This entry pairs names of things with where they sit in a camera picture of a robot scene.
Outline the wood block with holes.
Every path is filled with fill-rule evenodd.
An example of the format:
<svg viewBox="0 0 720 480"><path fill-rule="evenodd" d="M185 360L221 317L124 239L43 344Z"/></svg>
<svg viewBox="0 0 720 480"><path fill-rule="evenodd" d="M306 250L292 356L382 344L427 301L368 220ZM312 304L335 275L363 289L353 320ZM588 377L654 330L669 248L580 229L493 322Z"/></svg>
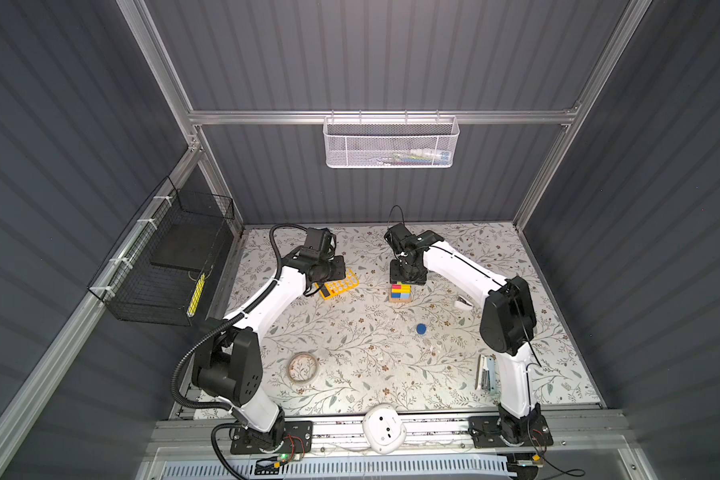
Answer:
<svg viewBox="0 0 720 480"><path fill-rule="evenodd" d="M410 298L391 298L390 292L392 292L392 291L391 291L391 286L390 286L390 288L389 288L389 301L390 301L391 303L408 303L408 302L411 302L411 301L412 301L412 286L411 286L411 291L410 291L410 292L411 292Z"/></svg>

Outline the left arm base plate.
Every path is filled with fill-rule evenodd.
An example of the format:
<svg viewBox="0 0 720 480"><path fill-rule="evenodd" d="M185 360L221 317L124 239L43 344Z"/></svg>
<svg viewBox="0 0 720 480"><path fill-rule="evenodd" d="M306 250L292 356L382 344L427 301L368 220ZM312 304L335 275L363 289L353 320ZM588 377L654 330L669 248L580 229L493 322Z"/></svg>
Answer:
<svg viewBox="0 0 720 480"><path fill-rule="evenodd" d="M303 454L312 446L314 423L311 421L276 421L269 432L253 428L234 427L230 433L230 453L253 454Z"/></svg>

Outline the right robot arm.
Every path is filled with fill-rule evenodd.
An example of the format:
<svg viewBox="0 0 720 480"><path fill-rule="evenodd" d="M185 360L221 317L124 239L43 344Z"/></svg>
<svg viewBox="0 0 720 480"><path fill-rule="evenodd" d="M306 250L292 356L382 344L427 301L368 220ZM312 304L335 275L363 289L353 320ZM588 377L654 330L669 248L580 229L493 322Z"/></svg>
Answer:
<svg viewBox="0 0 720 480"><path fill-rule="evenodd" d="M394 255L392 283L423 285L428 274L435 273L482 306L479 333L496 355L501 411L517 420L529 417L537 409L529 371L537 319L527 281L480 266L432 230L414 234L397 223L384 239Z"/></svg>

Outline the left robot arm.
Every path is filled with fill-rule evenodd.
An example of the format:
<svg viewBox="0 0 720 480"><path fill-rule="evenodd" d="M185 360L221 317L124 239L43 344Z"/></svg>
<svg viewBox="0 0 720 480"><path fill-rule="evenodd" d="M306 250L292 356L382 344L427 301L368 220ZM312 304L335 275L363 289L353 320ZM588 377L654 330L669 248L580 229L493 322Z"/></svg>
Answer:
<svg viewBox="0 0 720 480"><path fill-rule="evenodd" d="M345 277L336 253L336 236L327 228L277 224L269 231L276 260L268 283L193 348L191 383L210 396L193 401L194 410L225 410L242 424L269 433L281 421L281 408L263 391L260 343L293 301L313 294L311 287Z"/></svg>

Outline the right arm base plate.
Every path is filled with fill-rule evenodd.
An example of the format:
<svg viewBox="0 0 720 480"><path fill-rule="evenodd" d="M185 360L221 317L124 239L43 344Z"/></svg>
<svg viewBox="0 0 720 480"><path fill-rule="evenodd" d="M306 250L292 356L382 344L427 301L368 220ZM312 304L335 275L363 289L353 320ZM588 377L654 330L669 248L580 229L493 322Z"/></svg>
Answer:
<svg viewBox="0 0 720 480"><path fill-rule="evenodd" d="M554 444L552 432L542 414L532 413L520 420L511 416L472 416L468 433L476 448L536 447Z"/></svg>

